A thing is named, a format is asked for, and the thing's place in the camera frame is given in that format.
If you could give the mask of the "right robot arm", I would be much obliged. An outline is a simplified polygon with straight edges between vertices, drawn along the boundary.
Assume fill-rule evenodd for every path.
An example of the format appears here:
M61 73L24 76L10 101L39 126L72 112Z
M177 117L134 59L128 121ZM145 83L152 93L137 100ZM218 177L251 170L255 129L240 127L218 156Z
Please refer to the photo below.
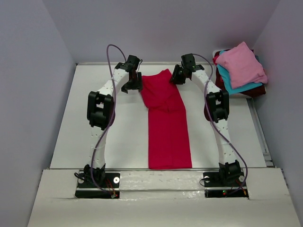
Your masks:
M229 93L221 90L212 82L212 75L207 75L204 67L197 64L194 54L181 56L181 63L175 65L170 82L175 85L185 84L190 79L204 93L205 118L214 131L218 155L219 170L204 177L205 183L229 187L242 175L242 170L236 155L236 148L231 143L228 117L230 113Z

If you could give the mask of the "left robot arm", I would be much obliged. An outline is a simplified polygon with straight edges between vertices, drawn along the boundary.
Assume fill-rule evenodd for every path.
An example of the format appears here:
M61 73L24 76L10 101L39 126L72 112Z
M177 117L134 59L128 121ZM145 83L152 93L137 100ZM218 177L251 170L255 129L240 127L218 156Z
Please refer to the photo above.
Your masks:
M97 91L88 94L87 119L91 127L90 161L84 167L85 180L101 188L105 181L105 145L109 127L115 120L116 95L129 90L141 92L142 74L137 71L140 60L129 55L110 70L111 78Z

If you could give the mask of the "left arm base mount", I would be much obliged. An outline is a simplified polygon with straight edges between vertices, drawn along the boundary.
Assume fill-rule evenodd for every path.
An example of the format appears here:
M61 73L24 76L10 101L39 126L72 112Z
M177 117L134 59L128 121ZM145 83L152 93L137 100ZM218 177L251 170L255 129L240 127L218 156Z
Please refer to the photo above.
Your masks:
M78 199L119 199L120 198L120 173L107 172L105 179L99 187L93 182L85 180L83 171L75 172L77 186L75 197Z

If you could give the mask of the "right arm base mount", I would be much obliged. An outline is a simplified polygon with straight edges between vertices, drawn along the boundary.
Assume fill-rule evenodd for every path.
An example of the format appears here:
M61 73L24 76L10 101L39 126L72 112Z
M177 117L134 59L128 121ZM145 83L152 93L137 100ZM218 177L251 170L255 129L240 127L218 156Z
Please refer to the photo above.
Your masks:
M248 198L249 192L241 173L235 179L223 183L217 172L204 172L199 184L204 188L206 198Z

